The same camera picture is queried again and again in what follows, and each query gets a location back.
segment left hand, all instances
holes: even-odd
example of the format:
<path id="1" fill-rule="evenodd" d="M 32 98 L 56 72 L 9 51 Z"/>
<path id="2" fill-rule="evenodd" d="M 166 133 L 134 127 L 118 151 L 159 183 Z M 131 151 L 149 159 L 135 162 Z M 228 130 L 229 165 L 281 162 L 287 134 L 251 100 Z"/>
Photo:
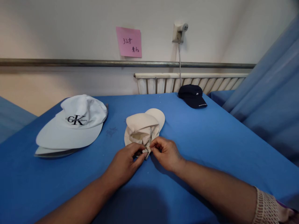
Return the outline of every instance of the left hand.
<path id="1" fill-rule="evenodd" d="M 134 175 L 136 170 L 141 166 L 147 153 L 142 153 L 134 162 L 133 156 L 138 150 L 144 150 L 144 145 L 131 143 L 118 151 L 112 162 L 103 174 L 106 184 L 119 188 Z"/>

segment white wall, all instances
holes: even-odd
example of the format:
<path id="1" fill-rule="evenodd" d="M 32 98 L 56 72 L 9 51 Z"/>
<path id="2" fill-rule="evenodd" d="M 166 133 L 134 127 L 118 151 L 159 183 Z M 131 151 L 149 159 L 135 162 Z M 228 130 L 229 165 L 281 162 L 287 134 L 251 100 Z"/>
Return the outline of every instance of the white wall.
<path id="1" fill-rule="evenodd" d="M 257 63 L 298 13 L 294 0 L 0 0 L 0 58 Z M 119 54 L 116 26 L 141 30 L 143 58 Z M 135 72 L 167 68 L 0 68 L 0 96 L 36 115 L 76 94 L 138 93 Z M 183 72 L 198 72 L 183 69 Z"/>

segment blue curtain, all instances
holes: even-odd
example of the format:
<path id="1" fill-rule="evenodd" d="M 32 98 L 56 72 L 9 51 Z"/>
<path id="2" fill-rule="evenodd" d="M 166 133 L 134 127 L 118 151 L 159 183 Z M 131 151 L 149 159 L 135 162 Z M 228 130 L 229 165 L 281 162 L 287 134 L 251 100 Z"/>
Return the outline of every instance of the blue curtain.
<path id="1" fill-rule="evenodd" d="M 35 118 L 37 116 L 0 97 L 0 144 Z"/>
<path id="2" fill-rule="evenodd" d="M 299 15 L 223 108 L 299 166 Z"/>

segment cap logo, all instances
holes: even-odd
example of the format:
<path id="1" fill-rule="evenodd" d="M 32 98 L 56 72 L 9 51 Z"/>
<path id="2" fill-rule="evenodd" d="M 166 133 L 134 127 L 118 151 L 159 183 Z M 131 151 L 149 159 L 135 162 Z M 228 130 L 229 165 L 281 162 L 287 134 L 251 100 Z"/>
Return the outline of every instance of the cap logo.
<path id="1" fill-rule="evenodd" d="M 74 115 L 74 116 L 76 116 L 76 117 L 69 116 L 68 118 L 65 118 L 65 119 L 68 120 L 68 122 L 70 122 L 70 123 L 74 122 L 72 125 L 77 125 L 76 124 L 77 122 L 79 123 L 79 125 L 84 125 L 84 124 L 81 123 L 81 121 L 87 121 L 87 120 L 80 120 L 80 119 L 82 119 L 85 116 L 82 116 L 80 118 L 78 118 L 78 116 L 80 116 L 80 115 Z"/>

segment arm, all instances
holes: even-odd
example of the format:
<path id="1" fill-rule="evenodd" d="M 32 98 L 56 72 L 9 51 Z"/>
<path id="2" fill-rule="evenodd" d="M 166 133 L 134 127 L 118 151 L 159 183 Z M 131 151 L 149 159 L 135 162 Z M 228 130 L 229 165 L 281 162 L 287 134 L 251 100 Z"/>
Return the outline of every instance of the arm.
<path id="1" fill-rule="evenodd" d="M 255 187 L 224 172 L 186 161 L 173 141 L 157 137 L 150 147 L 166 170 L 174 172 L 233 222 L 253 221 L 257 198 Z"/>
<path id="2" fill-rule="evenodd" d="M 63 205 L 46 215 L 37 223 L 90 223 L 115 191 L 126 183 L 143 163 L 147 153 L 134 162 L 141 144 L 131 143 L 113 158 L 105 173 Z"/>

